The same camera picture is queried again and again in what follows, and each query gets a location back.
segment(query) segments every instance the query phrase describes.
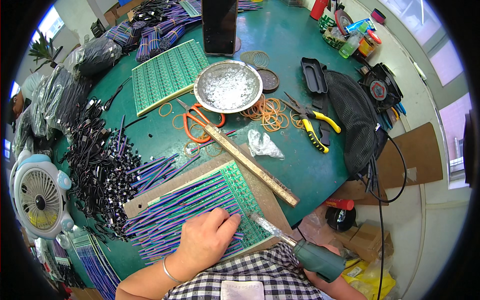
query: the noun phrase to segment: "person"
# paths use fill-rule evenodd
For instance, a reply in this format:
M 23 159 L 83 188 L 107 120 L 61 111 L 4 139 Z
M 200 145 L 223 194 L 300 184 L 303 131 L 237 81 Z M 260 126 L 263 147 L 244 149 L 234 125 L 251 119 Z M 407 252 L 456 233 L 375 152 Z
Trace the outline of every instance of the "person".
M 42 80 L 43 76 L 35 72 L 30 74 L 20 87 L 20 91 L 9 101 L 9 110 L 7 124 L 13 124 L 22 112 L 32 103 L 33 92 Z
M 341 276 L 327 283 L 314 272 L 302 272 L 291 248 L 284 243 L 217 263 L 239 223 L 240 215 L 229 216 L 223 208 L 188 220 L 183 224 L 177 250 L 120 282 L 115 299 L 245 299 L 221 298 L 223 281 L 261 282 L 264 295 L 258 299 L 366 299 Z M 324 246 L 339 254 L 335 247 Z M 257 284 L 251 284 L 242 289 L 256 287 Z

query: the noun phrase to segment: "silver bracelet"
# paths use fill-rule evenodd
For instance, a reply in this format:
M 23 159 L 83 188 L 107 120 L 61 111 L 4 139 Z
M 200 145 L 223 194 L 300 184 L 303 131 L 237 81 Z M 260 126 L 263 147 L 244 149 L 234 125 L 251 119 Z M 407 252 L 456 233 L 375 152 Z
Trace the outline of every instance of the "silver bracelet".
M 170 275 L 170 273 L 167 271 L 167 268 L 165 267 L 165 260 L 167 258 L 165 257 L 163 260 L 162 260 L 162 265 L 163 265 L 163 271 L 165 272 L 165 274 L 167 274 L 168 277 L 170 277 L 171 280 L 175 281 L 175 282 L 178 282 L 178 283 L 185 283 L 185 281 L 180 281 L 180 280 L 176 280 L 175 278 L 173 278 L 172 275 Z

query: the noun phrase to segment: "white desk fan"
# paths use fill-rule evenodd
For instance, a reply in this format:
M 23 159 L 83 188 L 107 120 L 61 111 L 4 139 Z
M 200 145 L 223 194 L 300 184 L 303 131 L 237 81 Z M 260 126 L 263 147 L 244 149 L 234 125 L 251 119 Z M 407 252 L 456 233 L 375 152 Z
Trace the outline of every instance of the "white desk fan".
M 66 209 L 70 178 L 44 154 L 23 150 L 10 174 L 10 196 L 17 219 L 34 238 L 52 240 L 73 228 Z

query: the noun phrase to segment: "checkered shirt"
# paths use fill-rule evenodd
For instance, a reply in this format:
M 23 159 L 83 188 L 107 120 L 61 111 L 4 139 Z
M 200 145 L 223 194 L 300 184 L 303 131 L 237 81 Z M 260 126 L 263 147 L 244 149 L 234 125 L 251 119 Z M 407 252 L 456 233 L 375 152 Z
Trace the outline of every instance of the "checkered shirt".
M 273 247 L 233 260 L 217 263 L 194 279 L 171 289 L 164 299 L 218 299 L 223 280 L 261 281 L 265 300 L 332 300 L 308 281 L 298 269 L 291 248 L 278 243 Z

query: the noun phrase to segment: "phone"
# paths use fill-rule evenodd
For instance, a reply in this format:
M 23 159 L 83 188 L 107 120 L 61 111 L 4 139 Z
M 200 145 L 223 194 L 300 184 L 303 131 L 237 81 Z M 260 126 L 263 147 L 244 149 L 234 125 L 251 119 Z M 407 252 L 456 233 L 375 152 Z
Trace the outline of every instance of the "phone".
M 204 52 L 233 55 L 237 32 L 238 0 L 202 0 Z

